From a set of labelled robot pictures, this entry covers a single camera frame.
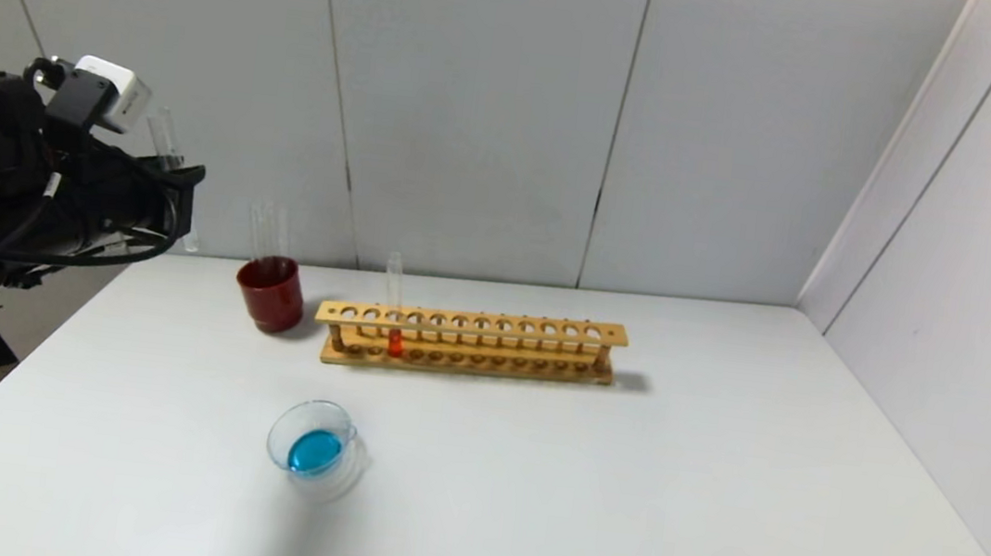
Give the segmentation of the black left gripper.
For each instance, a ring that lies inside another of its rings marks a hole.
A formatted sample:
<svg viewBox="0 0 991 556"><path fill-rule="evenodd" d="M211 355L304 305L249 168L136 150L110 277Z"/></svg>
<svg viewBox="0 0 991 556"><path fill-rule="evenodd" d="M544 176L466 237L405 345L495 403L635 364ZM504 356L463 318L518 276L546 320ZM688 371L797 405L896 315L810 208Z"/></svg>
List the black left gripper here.
<svg viewBox="0 0 991 556"><path fill-rule="evenodd" d="M78 172L72 230L100 239L150 234L172 244L191 231L195 188L205 176L202 165L186 167L180 158L96 146Z"/></svg>

